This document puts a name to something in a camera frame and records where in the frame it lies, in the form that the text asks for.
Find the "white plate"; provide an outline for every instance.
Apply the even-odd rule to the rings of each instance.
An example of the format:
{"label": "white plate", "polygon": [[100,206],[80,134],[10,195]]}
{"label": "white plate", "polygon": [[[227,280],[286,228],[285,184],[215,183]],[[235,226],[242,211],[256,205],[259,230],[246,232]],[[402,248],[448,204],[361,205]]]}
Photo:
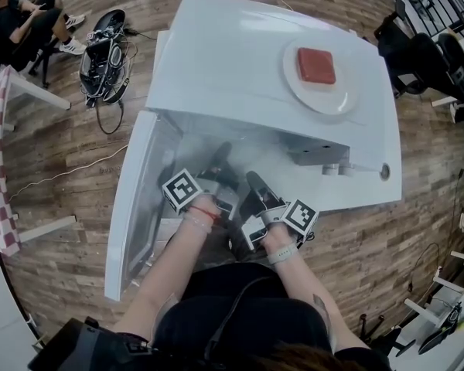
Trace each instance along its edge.
{"label": "white plate", "polygon": [[[297,51],[301,47],[332,53],[336,76],[333,85],[301,80],[297,60]],[[339,115],[352,110],[357,102],[358,86],[349,54],[342,46],[323,37],[303,37],[293,41],[285,49],[283,61],[285,78],[292,92],[302,103],[319,113]]]}

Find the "red bracelet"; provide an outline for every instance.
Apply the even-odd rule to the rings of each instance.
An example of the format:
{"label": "red bracelet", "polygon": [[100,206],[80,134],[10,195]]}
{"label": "red bracelet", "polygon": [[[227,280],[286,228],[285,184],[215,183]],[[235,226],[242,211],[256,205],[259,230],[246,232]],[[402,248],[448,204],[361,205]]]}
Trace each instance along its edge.
{"label": "red bracelet", "polygon": [[213,221],[218,220],[218,219],[220,218],[220,215],[210,213],[210,212],[208,212],[207,210],[201,209],[201,208],[198,207],[198,206],[189,206],[189,208],[190,208],[190,209],[199,210],[201,213],[204,213],[204,214],[206,214],[207,216],[211,217],[211,218],[213,219]]}

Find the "seated person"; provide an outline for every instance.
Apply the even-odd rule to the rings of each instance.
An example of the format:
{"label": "seated person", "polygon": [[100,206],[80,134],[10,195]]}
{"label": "seated person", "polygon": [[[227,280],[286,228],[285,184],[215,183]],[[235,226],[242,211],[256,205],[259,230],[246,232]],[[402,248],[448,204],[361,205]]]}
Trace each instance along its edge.
{"label": "seated person", "polygon": [[[67,30],[82,23],[84,15],[63,15],[62,8],[60,0],[36,0],[35,4],[27,0],[0,0],[0,61],[22,70],[52,35],[62,42],[60,51],[82,55],[86,46]],[[20,53],[14,56],[19,47]]]}

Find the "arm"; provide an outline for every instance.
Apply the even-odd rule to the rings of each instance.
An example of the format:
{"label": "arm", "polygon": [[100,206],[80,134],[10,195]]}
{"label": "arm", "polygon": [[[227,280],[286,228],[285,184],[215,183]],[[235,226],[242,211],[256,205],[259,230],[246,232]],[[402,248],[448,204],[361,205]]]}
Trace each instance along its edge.
{"label": "arm", "polygon": [[31,3],[29,0],[21,0],[19,1],[19,9],[21,11],[26,12],[33,12],[35,9],[40,9],[41,5],[36,5]]}
{"label": "arm", "polygon": [[[268,229],[268,235],[262,243],[267,253],[273,254],[291,244],[292,239],[288,235],[287,227],[279,223]],[[332,295],[323,287],[299,253],[276,263],[275,270],[290,298],[310,304],[322,316],[327,332],[336,338],[336,352],[353,347],[367,348],[364,342],[349,330]]]}
{"label": "arm", "polygon": [[[209,196],[198,196],[193,205],[212,214],[220,212]],[[197,209],[187,213],[208,227],[213,225],[211,217]],[[188,220],[181,222],[114,331],[130,332],[152,341],[153,326],[160,309],[172,296],[177,300],[183,296],[206,236],[202,227]]]}
{"label": "arm", "polygon": [[31,12],[29,18],[22,24],[20,28],[15,28],[15,30],[10,35],[10,39],[14,44],[20,44],[24,35],[28,32],[29,28],[31,27],[32,20],[44,13],[44,11],[40,10],[39,8],[35,9]]}

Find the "refrigerator door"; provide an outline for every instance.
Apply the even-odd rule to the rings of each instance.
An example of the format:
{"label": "refrigerator door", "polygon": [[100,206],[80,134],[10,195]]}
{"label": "refrigerator door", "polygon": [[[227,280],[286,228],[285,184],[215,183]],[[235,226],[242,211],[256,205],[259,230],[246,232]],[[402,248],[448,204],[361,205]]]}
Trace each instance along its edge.
{"label": "refrigerator door", "polygon": [[182,133],[151,111],[135,122],[118,181],[108,237],[105,296],[121,294],[153,252],[164,206],[162,185],[172,176]]}

